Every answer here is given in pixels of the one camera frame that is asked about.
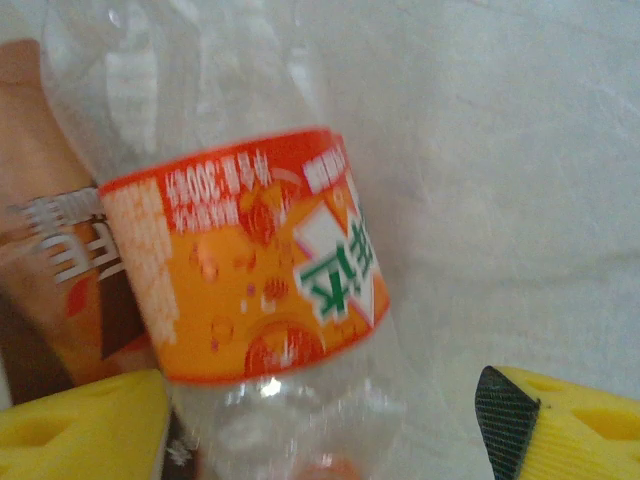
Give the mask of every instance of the clear plastic bottle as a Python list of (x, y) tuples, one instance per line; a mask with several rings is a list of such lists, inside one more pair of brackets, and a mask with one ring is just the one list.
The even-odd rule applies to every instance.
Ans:
[[(52, 0), (43, 84), (104, 185), (194, 152), (328, 125), (307, 40), (292, 0)], [(115, 227), (114, 236), (122, 250)], [(138, 267), (124, 253), (138, 295)], [(310, 366), (226, 384), (172, 382), (176, 409), (221, 478), (369, 478), (404, 412), (388, 381), (400, 374), (393, 326), (378, 324)], [(332, 470), (335, 458), (353, 468)]]

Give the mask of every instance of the plastic bottle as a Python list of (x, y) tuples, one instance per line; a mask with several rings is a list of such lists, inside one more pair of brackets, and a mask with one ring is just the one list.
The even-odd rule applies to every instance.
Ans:
[[(171, 382), (174, 405), (223, 479), (369, 478), (392, 443), (404, 412), (387, 381), (397, 372), (389, 353), (394, 334), (382, 331), (393, 329), (390, 321), (383, 320), (387, 305), (380, 302), (386, 290), (376, 273), (373, 251), (364, 253), (369, 253), (367, 265), (375, 277), (374, 273), (366, 277), (362, 268), (356, 271), (361, 263), (354, 255), (359, 253), (362, 258), (363, 253), (357, 251), (357, 245), (350, 247), (350, 236), (358, 233), (352, 229), (358, 226), (366, 235), (364, 221), (345, 164), (344, 146), (328, 127), (325, 108), (330, 102), (318, 59), (307, 40), (304, 29), (297, 25), (295, 5), (286, 0), (51, 1), (44, 31), (42, 75), (50, 105), (71, 144), (102, 187), (114, 237)], [(324, 142), (329, 150), (324, 156), (302, 158), (300, 152), (313, 151), (313, 142)], [(272, 163), (266, 172), (256, 170), (256, 162), (262, 158), (261, 148), (271, 148), (272, 152), (267, 157)], [(170, 194), (177, 190), (169, 188), (181, 185), (182, 173), (187, 182), (191, 178), (189, 172), (193, 174), (193, 182), (188, 184), (193, 186), (192, 195), (185, 200), (191, 202), (188, 205), (193, 206), (193, 212), (197, 206), (194, 192), (204, 197), (208, 189), (207, 198), (213, 198), (216, 191), (220, 200), (226, 190), (233, 190), (229, 182), (220, 187), (222, 194), (216, 190), (218, 177), (224, 174), (229, 180), (228, 172), (222, 172), (227, 168), (227, 160), (221, 159), (223, 150), (224, 158), (235, 159), (233, 168), (243, 181), (247, 172), (241, 162), (248, 161), (251, 166), (254, 160), (253, 188), (245, 185), (247, 188), (236, 192), (238, 196), (233, 200), (241, 210), (240, 220), (234, 221), (233, 212), (227, 214), (224, 219), (229, 225), (211, 227), (211, 233), (202, 226), (205, 217), (197, 217), (196, 213), (188, 217), (188, 210), (180, 217), (182, 210), (176, 207), (178, 210), (170, 218), (174, 200), (178, 206), (181, 200), (180, 192), (174, 199)], [(288, 156), (291, 160), (287, 161), (304, 175), (292, 179), (293, 170), (271, 168), (274, 161)], [(325, 172), (327, 177), (318, 180), (316, 171), (316, 183), (312, 185), (305, 170), (311, 168), (309, 165), (321, 165), (324, 170), (320, 175)], [(336, 174), (334, 182), (330, 170), (335, 168), (345, 170)], [(214, 180), (207, 184), (207, 178)], [(130, 209), (151, 211), (151, 201), (146, 207), (140, 206), (151, 198), (140, 193), (148, 179), (157, 179), (161, 190), (163, 209), (155, 211), (153, 218), (162, 223), (165, 234), (169, 231), (163, 238), (169, 239), (172, 248), (157, 236), (160, 227), (153, 227), (155, 233), (147, 239), (151, 243), (140, 240), (151, 224), (139, 227), (141, 217), (127, 217), (131, 212), (126, 205), (123, 207), (124, 198), (125, 203), (133, 202), (127, 204)], [(325, 182), (322, 185), (326, 188), (320, 194), (305, 190), (305, 197), (300, 193), (304, 189), (313, 193), (317, 182)], [(131, 196), (131, 185), (136, 196)], [(338, 257), (334, 258), (331, 278), (336, 278), (336, 268), (339, 269), (337, 278), (347, 285), (347, 294), (352, 300), (357, 295), (357, 305), (342, 306), (341, 311), (334, 305), (335, 311), (323, 317), (324, 323), (314, 318), (310, 306), (315, 312), (326, 307), (327, 300), (318, 303), (318, 295), (314, 297), (309, 292), (318, 287), (326, 293), (333, 285), (329, 286), (325, 277), (322, 285), (320, 280), (304, 283), (300, 273), (302, 253), (297, 250), (302, 223), (291, 233), (298, 245), (285, 248), (289, 237), (282, 233), (289, 228), (296, 209), (319, 195), (324, 195), (324, 200), (319, 200), (320, 207), (331, 203), (348, 212), (346, 222), (351, 224), (342, 229), (345, 243), (340, 245), (346, 246), (350, 256), (346, 266), (339, 267), (335, 267)], [(347, 205), (345, 201), (349, 199), (352, 203)], [(242, 211), (245, 204), (249, 205), (248, 213)], [(213, 218), (219, 206), (206, 206)], [(189, 222), (193, 231), (189, 231)], [(219, 233), (230, 226), (235, 236)], [(331, 233), (323, 228), (311, 228), (309, 232), (304, 235), (311, 238), (311, 243)], [(210, 248), (210, 243), (205, 245), (204, 238), (216, 239), (211, 240), (216, 248)], [(189, 261), (181, 263), (180, 258), (187, 256), (180, 248), (191, 245), (189, 242), (194, 245), (187, 255)], [(151, 250), (140, 245), (155, 248), (155, 253), (149, 254)], [(249, 247), (241, 254), (234, 251), (246, 245)], [(160, 255), (163, 248), (165, 255), (157, 265), (149, 260)], [(287, 264), (289, 260), (282, 253), (287, 249), (295, 252), (290, 253), (292, 264)], [(276, 261), (275, 251), (279, 252), (280, 264), (273, 267), (274, 271), (286, 274), (267, 278), (264, 284), (247, 282), (246, 298), (240, 298), (236, 287), (243, 276), (252, 279), (272, 268), (269, 261)], [(313, 254), (309, 257), (311, 264), (316, 262), (313, 265), (321, 264), (324, 258)], [(158, 269), (168, 272), (162, 277), (168, 281), (162, 285)], [(367, 288), (373, 292), (370, 298), (362, 297)], [(164, 292), (160, 300), (153, 296), (160, 295), (159, 291)], [(210, 292), (211, 300), (203, 297), (205, 291)], [(168, 302), (169, 297), (175, 302)], [(294, 297), (298, 303), (286, 303)], [(227, 314), (231, 312), (230, 305), (237, 306), (236, 313)], [(309, 309), (306, 316), (298, 313), (292, 319), (286, 317), (287, 308), (303, 308), (300, 305)], [(354, 305), (368, 313), (358, 317)], [(176, 323), (169, 327), (159, 320), (165, 318), (167, 309), (177, 315)], [(256, 315), (264, 315), (260, 322), (267, 319), (265, 325), (260, 324), (262, 327), (256, 326), (260, 322), (247, 326), (242, 320), (243, 315), (252, 315), (254, 310), (260, 310)], [(252, 354), (246, 353), (242, 375), (232, 375), (227, 380), (222, 379), (223, 375), (207, 376), (209, 372), (203, 365), (210, 359), (201, 352), (200, 334), (191, 351), (187, 348), (180, 350), (182, 353), (167, 353), (182, 345), (181, 325), (203, 332), (205, 317), (211, 319), (210, 327), (205, 329), (211, 350), (207, 355), (213, 358), (223, 355), (225, 349), (231, 352), (230, 360), (216, 360), (211, 368), (224, 370), (225, 362), (235, 365), (234, 355), (244, 345), (254, 352), (257, 369), (252, 364)], [(167, 331), (174, 327), (176, 331)], [(238, 331), (243, 328), (250, 332), (246, 334), (248, 347), (247, 342), (238, 340)], [(345, 335), (351, 335), (349, 342)], [(192, 375), (181, 377), (176, 371)]]

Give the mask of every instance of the orange label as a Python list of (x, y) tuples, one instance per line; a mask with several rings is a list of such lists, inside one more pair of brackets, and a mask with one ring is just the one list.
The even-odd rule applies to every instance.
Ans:
[(321, 361), (389, 308), (344, 144), (328, 129), (199, 153), (101, 193), (173, 381)]

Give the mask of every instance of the white surface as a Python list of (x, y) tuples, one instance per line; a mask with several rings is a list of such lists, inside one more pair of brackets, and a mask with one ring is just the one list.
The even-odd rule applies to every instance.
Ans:
[(486, 364), (640, 398), (640, 3), (307, 3), (420, 385), (393, 478), (492, 478)]

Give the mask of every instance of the snack package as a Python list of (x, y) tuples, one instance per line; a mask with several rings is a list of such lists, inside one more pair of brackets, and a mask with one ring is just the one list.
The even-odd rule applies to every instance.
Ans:
[[(45, 100), (39, 57), (33, 40), (0, 46), (0, 365), (15, 405), (157, 366), (93, 180)], [(159, 478), (205, 474), (175, 414), (163, 447)]]

